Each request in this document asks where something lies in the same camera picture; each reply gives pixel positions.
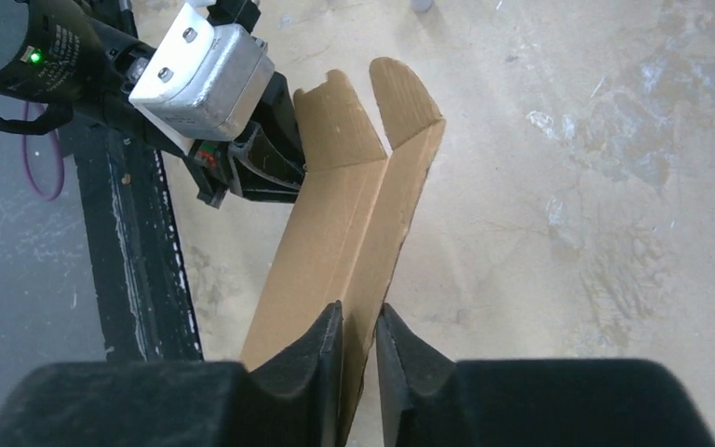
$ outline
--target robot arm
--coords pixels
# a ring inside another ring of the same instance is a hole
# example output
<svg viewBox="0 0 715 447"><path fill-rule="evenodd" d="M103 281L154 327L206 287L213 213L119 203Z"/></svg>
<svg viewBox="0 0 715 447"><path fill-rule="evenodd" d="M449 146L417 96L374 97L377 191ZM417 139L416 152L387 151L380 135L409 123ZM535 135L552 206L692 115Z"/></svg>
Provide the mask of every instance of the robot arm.
<svg viewBox="0 0 715 447"><path fill-rule="evenodd" d="M46 133L74 111L182 158L211 206L227 191L292 202L304 156L286 78L250 36L259 16L250 0L189 0L152 48L86 0L0 0L17 30L0 35L0 94L48 104L33 123L0 118L0 130Z"/></svg>

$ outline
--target silver metal block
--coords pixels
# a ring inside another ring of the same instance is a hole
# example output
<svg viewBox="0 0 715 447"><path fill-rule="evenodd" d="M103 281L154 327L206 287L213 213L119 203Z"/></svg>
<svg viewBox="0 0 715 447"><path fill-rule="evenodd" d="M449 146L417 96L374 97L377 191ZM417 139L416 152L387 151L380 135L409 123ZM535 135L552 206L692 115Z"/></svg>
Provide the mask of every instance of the silver metal block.
<svg viewBox="0 0 715 447"><path fill-rule="evenodd" d="M215 39L182 91L149 112L183 136L229 142L246 127L275 72L265 48L241 26L215 28Z"/></svg>

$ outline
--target cardboard edge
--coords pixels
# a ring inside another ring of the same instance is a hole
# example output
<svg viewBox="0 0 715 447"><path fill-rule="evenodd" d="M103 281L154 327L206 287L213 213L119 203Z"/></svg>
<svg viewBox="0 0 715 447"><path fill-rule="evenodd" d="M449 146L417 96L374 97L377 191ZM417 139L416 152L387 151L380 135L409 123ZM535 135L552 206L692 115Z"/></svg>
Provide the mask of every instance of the cardboard edge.
<svg viewBox="0 0 715 447"><path fill-rule="evenodd" d="M309 172L387 159L377 131L347 75L327 73L319 86L294 92Z"/></svg>
<svg viewBox="0 0 715 447"><path fill-rule="evenodd" d="M371 62L369 74L385 135L394 151L442 118L424 83L408 65L377 58Z"/></svg>
<svg viewBox="0 0 715 447"><path fill-rule="evenodd" d="M442 143L445 134L444 118L435 120L430 126L414 135L409 141L417 146L414 149L400 148L388 162L388 168L383 177L383 184L374 205L369 227L360 247L360 253L353 268L353 278L372 278L365 288L350 280L349 289L344 295L344 368L342 372L340 432L343 435L341 445L344 445L357 406L363 392L363 374L366 369L371 345L374 343L376 322L382 304L385 301L390 284L396 272L398 258L403 249L411 223L420 201L425 181L431 164ZM402 175L403 169L411 169ZM409 188L396 188L401 181L409 181ZM394 232L388 235L387 229ZM394 247L393 254L384 260L373 256L377 247ZM360 303L361 297L379 297L376 302Z"/></svg>

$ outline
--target black metal frame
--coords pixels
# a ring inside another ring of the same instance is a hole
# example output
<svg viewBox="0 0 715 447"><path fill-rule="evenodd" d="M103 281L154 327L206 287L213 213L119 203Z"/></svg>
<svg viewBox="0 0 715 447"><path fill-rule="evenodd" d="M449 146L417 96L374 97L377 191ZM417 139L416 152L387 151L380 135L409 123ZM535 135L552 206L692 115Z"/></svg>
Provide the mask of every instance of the black metal frame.
<svg viewBox="0 0 715 447"><path fill-rule="evenodd" d="M92 8L119 22L116 0ZM160 152L80 118L59 134L77 165L107 359L202 359Z"/></svg>

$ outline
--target folded cardboard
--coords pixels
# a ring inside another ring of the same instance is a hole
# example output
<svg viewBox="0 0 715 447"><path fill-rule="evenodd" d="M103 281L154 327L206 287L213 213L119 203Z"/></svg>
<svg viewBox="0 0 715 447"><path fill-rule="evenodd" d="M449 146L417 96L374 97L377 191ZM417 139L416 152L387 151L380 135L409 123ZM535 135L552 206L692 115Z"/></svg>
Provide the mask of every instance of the folded cardboard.
<svg viewBox="0 0 715 447"><path fill-rule="evenodd" d="M343 438L376 319L445 130L409 67L382 58L370 74L391 156L344 73L331 71L321 86L294 95L307 174L241 356L249 370L261 366L303 335L328 303L341 300Z"/></svg>

